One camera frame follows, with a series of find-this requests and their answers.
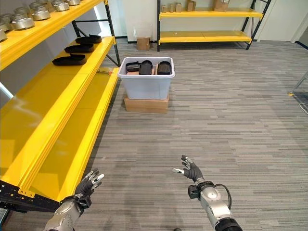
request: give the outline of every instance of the yellow shelving unit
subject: yellow shelving unit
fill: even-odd
[[[48,20],[35,21],[33,28],[8,32],[7,40],[0,44],[0,71],[100,2],[102,0],[83,0],[68,11],[52,12]]]
[[[242,31],[162,31],[159,43],[168,42],[251,42]]]
[[[74,194],[116,87],[118,70],[113,69],[110,76],[94,76],[31,183],[31,191],[55,201]]]
[[[103,1],[114,35],[108,1]],[[1,43],[1,68],[103,1],[83,0],[32,29],[9,32]],[[112,46],[117,62],[108,56]],[[0,109],[0,207],[54,211],[74,194],[118,80],[118,68],[98,70],[106,56],[120,66],[114,36],[94,47],[84,65],[50,62]],[[63,51],[57,57],[69,55]]]
[[[34,196],[33,178],[114,43],[106,37],[95,44],[81,66],[50,63],[0,110],[1,180],[18,186],[20,194]]]
[[[196,8],[195,11],[186,11],[182,8],[181,12],[160,12],[161,0],[157,0],[157,51],[160,51],[162,43],[180,42],[246,42],[246,50],[249,49],[264,15],[270,5],[271,0],[267,0],[263,12],[254,10],[256,0],[252,0],[250,8],[228,8],[226,12],[213,11],[212,8]],[[241,31],[160,31],[160,24],[163,19],[168,18],[200,18],[200,17],[242,17],[246,18]],[[244,33],[249,18],[258,18],[256,28],[251,36]]]
[[[196,8],[195,11],[186,11],[185,8],[182,12],[166,12],[160,13],[159,20],[162,18],[186,18],[186,17],[255,17],[260,20],[263,14],[256,12],[250,8],[228,8],[227,12],[213,11],[212,8]]]

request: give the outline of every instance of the white wall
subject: white wall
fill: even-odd
[[[0,14],[12,13],[13,10],[22,5],[28,5],[34,0],[0,0]],[[116,36],[126,35],[125,21],[119,21],[124,17],[119,10],[122,0],[109,0],[109,8],[113,20]],[[106,10],[104,3],[97,5],[94,9],[89,10],[84,15],[79,17],[79,20],[106,19]],[[86,33],[100,34],[101,36],[109,36],[108,22],[102,23],[78,23],[78,26]],[[44,68],[58,53],[69,45],[76,38],[75,31],[70,22],[41,42],[15,62],[10,64],[0,72],[0,82],[15,95],[33,76]],[[8,97],[0,90],[0,106],[3,106]]]
[[[162,5],[174,3],[174,0],[161,0]],[[186,0],[178,0],[185,6]],[[231,0],[229,7],[249,8],[252,0]],[[197,7],[212,7],[212,0],[198,0]],[[256,10],[262,12],[265,3],[256,2]],[[152,24],[152,40],[157,40],[157,1],[129,0],[124,1],[124,12],[129,41],[136,41],[133,29],[136,25]],[[272,0],[263,23],[255,39],[290,41],[300,23],[308,12],[308,0]],[[246,27],[246,34],[251,35],[251,19]],[[184,30],[241,30],[244,18],[164,18],[161,20],[161,31]]]
[[[292,41],[308,13],[308,0],[275,0],[260,31],[260,40]]]
[[[142,24],[152,27],[151,40],[157,40],[156,0],[123,0],[123,8],[129,41],[136,41],[133,36],[134,28]]]

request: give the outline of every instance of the black metal stand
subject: black metal stand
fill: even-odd
[[[0,208],[14,210],[17,212],[42,211],[54,212],[59,207],[59,202],[47,197],[35,195],[34,198],[18,194],[17,186],[0,180]]]
[[[252,1],[251,6],[250,6],[251,9],[255,8],[256,1],[257,0],[253,0]],[[251,24],[251,27],[252,27],[251,28],[252,29],[251,42],[250,43],[245,42],[247,44],[246,50],[248,50],[250,48],[251,43],[254,41],[254,38],[255,38],[255,36],[257,34],[257,31],[258,31],[258,29],[259,29],[259,27],[260,27],[260,25],[261,25],[261,23],[263,21],[263,18],[265,16],[265,14],[266,14],[266,12],[268,10],[268,7],[270,5],[270,2],[271,2],[271,0],[267,0],[267,1],[266,0],[260,0],[260,1],[266,3],[266,5],[264,7],[264,10],[263,10],[263,17],[262,17],[261,20],[259,20],[255,30],[253,30],[253,23]],[[160,42],[159,42],[159,40],[160,40],[160,20],[159,20],[159,15],[160,15],[160,0],[157,0],[157,51],[160,51]],[[244,32],[244,30],[245,30],[245,28],[247,26],[248,20],[249,20],[249,17],[247,17],[245,19],[244,25],[242,27],[242,31],[243,32]]]
[[[109,10],[109,6],[108,6],[108,2],[105,1],[105,8],[106,8],[106,13],[107,13],[107,19],[97,19],[97,20],[82,20],[82,21],[72,21],[72,25],[73,28],[75,30],[75,33],[77,35],[77,37],[81,37],[80,33],[83,34],[83,36],[87,36],[86,33],[84,33],[78,26],[77,23],[89,23],[89,22],[108,22],[109,23],[109,27],[110,27],[110,32],[111,32],[111,36],[115,36],[115,32],[114,32],[114,27],[112,25],[112,21],[111,21],[111,15],[110,15],[110,10]],[[109,55],[107,55],[107,57],[118,67],[121,66],[121,60],[120,60],[120,56],[119,56],[119,51],[117,49],[117,45],[115,43],[114,45],[114,49],[115,49],[115,54],[116,54],[116,61],[113,60]]]
[[[262,21],[263,21],[263,18],[264,18],[264,16],[265,16],[265,14],[266,14],[266,12],[267,12],[267,10],[268,10],[268,8],[269,8],[270,2],[271,2],[271,0],[267,0],[267,1],[260,0],[260,1],[266,2],[266,5],[265,5],[264,10],[263,10],[263,17],[262,17],[261,20],[259,20],[259,22],[258,22],[258,24],[257,24],[257,26],[256,26],[256,28],[255,28],[255,30],[254,30],[254,32],[253,32],[253,34],[251,35],[251,42],[247,44],[246,50],[249,50],[251,43],[254,41],[254,38],[255,38],[255,36],[256,36],[258,30],[259,30],[259,27],[260,27],[260,25],[261,25],[261,23],[262,23]],[[253,0],[252,3],[251,3],[250,8],[251,8],[251,9],[254,9],[254,8],[255,8],[255,4],[256,4],[256,0]],[[243,32],[244,32],[244,30],[245,30],[245,28],[246,28],[246,26],[247,26],[248,19],[249,19],[248,17],[245,19],[245,22],[244,22],[244,25],[243,25],[243,28],[242,28],[242,31],[243,31]]]
[[[157,0],[157,51],[160,51],[160,20],[159,20],[159,15],[160,15],[160,0]]]

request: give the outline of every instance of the wall baseboard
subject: wall baseboard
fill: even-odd
[[[137,41],[127,41],[127,43],[137,43]]]
[[[308,46],[306,46],[304,43],[301,43],[300,41],[295,41],[295,43],[301,45],[303,48],[308,50]]]
[[[124,39],[124,38],[127,39],[127,36],[116,36],[115,38],[116,38],[116,39],[119,39],[119,38],[120,38],[120,39]]]

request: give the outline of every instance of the white plastic bin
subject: white plastic bin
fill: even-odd
[[[153,65],[161,61],[171,63],[170,75],[127,75],[126,64],[150,60]],[[127,57],[118,72],[122,79],[128,98],[136,100],[165,100],[168,97],[171,79],[175,76],[173,59],[168,57]]]

